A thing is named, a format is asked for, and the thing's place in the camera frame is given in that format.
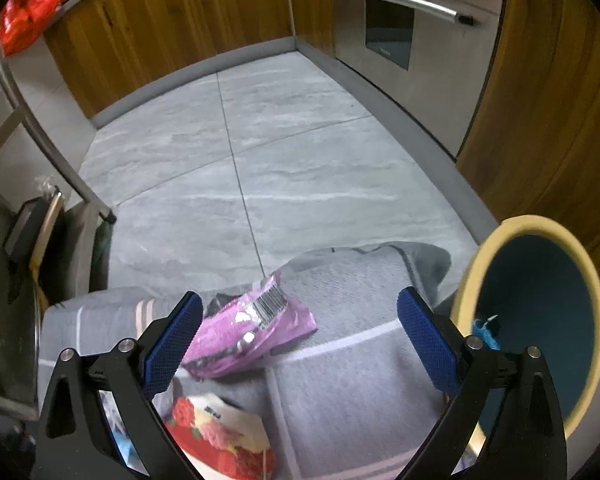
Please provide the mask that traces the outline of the purple snack wrapper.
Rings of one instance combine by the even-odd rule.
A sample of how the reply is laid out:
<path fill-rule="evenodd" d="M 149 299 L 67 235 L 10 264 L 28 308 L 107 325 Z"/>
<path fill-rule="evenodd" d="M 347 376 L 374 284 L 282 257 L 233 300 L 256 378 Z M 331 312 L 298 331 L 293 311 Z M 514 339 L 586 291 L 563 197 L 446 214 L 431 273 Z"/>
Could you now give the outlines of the purple snack wrapper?
<path fill-rule="evenodd" d="M 316 330 L 311 310 L 283 291 L 275 272 L 224 306 L 213 298 L 181 367 L 200 380 L 220 378 Z"/>

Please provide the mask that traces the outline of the yellow rimmed teal trash bin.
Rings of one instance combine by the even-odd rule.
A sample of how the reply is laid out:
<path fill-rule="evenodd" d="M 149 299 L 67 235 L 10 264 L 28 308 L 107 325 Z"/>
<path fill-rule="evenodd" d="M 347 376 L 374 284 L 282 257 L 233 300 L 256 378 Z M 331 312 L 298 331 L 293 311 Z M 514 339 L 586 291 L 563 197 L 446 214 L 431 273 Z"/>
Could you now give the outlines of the yellow rimmed teal trash bin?
<path fill-rule="evenodd" d="M 538 347 L 574 434 L 600 382 L 600 277 L 577 237 L 535 214 L 504 220 L 470 260 L 450 318 L 464 336 L 495 318 L 505 352 Z"/>

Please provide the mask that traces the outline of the wooden kitchen cabinets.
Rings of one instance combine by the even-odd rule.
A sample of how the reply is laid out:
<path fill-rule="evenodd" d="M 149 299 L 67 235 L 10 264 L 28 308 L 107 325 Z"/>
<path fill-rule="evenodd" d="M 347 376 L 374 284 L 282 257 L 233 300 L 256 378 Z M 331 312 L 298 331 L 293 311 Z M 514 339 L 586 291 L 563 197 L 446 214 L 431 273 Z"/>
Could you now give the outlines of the wooden kitchen cabinets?
<path fill-rule="evenodd" d="M 551 218 L 600 274 L 600 12 L 503 0 L 451 156 L 339 61 L 332 0 L 73 0 L 45 41 L 92 120 L 84 178 L 117 209 L 114 286 L 211 290 L 315 248 L 444 248 L 452 292 L 479 240 Z"/>

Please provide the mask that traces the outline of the blue wrapper inside bin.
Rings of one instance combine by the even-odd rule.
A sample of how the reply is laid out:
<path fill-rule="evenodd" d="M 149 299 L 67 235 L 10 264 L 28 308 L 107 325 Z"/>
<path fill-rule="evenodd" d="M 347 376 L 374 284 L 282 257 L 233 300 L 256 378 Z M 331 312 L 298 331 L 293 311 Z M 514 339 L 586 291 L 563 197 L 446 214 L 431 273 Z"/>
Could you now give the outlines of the blue wrapper inside bin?
<path fill-rule="evenodd" d="M 478 336 L 492 350 L 500 350 L 498 334 L 501 330 L 501 324 L 496 314 L 487 318 L 475 318 L 472 321 L 471 333 Z"/>

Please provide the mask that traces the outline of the grey striped floor rug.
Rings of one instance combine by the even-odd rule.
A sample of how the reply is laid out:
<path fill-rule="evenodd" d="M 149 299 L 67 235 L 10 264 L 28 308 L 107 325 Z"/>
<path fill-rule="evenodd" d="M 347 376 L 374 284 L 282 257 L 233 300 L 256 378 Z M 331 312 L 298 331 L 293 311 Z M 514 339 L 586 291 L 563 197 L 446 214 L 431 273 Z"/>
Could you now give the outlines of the grey striped floor rug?
<path fill-rule="evenodd" d="M 187 372 L 156 397 L 213 393 L 259 415 L 277 479 L 392 479 L 445 404 L 396 316 L 406 286 L 436 301 L 450 254 L 389 242 L 307 252 L 282 267 L 283 291 L 314 314 L 314 333 L 275 348 L 241 372 L 196 379 Z"/>

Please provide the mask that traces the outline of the red floral snack packet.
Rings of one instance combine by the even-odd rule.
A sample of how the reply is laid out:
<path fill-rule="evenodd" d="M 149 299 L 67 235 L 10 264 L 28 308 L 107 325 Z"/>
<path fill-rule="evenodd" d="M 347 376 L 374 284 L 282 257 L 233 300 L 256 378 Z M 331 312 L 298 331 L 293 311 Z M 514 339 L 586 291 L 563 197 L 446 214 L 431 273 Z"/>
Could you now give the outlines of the red floral snack packet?
<path fill-rule="evenodd" d="M 274 477 L 277 458 L 261 417 L 213 393 L 178 398 L 166 429 L 202 478 Z"/>

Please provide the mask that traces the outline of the stainless steel oven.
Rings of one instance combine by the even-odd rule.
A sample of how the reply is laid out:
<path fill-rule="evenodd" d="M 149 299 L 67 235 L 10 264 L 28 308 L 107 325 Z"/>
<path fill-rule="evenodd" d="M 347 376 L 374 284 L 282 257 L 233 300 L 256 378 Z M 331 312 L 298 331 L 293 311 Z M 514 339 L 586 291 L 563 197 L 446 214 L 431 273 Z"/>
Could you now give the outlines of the stainless steel oven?
<path fill-rule="evenodd" d="M 460 152 L 495 48 L 503 0 L 332 0 L 335 54 Z"/>

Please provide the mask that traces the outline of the red plastic bag upper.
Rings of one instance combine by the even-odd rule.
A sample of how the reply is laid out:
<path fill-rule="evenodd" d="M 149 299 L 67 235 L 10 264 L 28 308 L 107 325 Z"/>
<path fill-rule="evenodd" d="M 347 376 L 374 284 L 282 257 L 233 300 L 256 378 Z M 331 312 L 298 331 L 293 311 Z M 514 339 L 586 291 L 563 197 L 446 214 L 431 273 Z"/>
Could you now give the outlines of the red plastic bag upper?
<path fill-rule="evenodd" d="M 8 0 L 0 13 L 0 45 L 6 56 L 31 47 L 55 16 L 62 0 Z"/>

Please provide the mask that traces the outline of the metal rack frame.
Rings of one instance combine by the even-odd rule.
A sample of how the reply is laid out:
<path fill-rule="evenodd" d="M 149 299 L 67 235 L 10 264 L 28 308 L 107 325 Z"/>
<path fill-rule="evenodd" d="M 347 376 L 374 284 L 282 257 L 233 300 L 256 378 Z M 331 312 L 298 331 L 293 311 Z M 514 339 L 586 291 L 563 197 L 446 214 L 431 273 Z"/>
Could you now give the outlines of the metal rack frame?
<path fill-rule="evenodd" d="M 81 196 L 84 202 L 94 204 L 99 215 L 109 224 L 115 224 L 117 217 L 112 209 L 107 206 L 95 192 L 83 181 L 76 170 L 73 169 L 59 148 L 48 136 L 38 118 L 35 117 L 26 99 L 23 97 L 18 84 L 12 76 L 12 71 L 6 61 L 2 47 L 0 46 L 0 86 L 7 101 L 12 106 L 12 114 L 9 120 L 15 124 L 23 125 L 32 141 L 57 170 L 58 174 Z"/>

